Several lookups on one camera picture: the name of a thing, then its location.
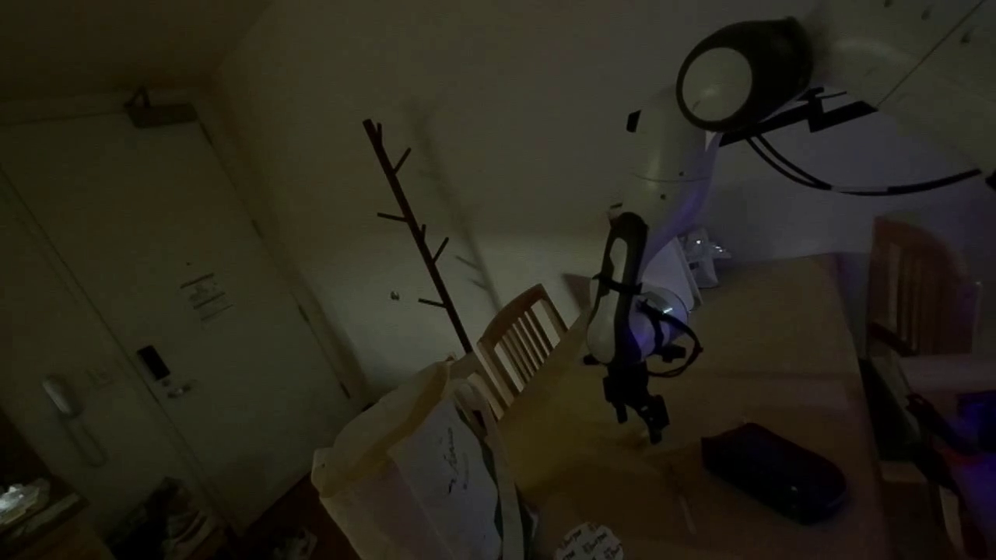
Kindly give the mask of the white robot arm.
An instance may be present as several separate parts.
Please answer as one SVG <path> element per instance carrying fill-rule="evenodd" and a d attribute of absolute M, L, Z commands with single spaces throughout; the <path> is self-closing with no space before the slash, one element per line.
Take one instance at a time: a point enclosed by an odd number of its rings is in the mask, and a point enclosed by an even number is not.
<path fill-rule="evenodd" d="M 588 358 L 606 369 L 603 397 L 642 415 L 652 435 L 670 411 L 656 376 L 686 373 L 702 341 L 687 312 L 648 269 L 699 216 L 717 148 L 756 142 L 807 90 L 830 82 L 959 148 L 965 176 L 996 169 L 993 102 L 996 0 L 937 0 L 914 13 L 899 0 L 820 0 L 809 14 L 729 22 L 699 40 L 670 90 L 634 113 L 642 185 L 610 209 L 595 273 Z"/>

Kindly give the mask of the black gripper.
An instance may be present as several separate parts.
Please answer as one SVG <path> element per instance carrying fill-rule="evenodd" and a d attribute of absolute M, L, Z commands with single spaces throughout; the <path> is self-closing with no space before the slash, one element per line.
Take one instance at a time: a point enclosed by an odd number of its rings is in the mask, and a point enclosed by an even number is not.
<path fill-rule="evenodd" d="M 610 400 L 619 424 L 633 413 L 646 420 L 648 439 L 660 440 L 670 426 L 670 411 L 660 395 L 652 390 L 654 348 L 606 341 L 598 348 L 603 366 L 603 397 Z"/>

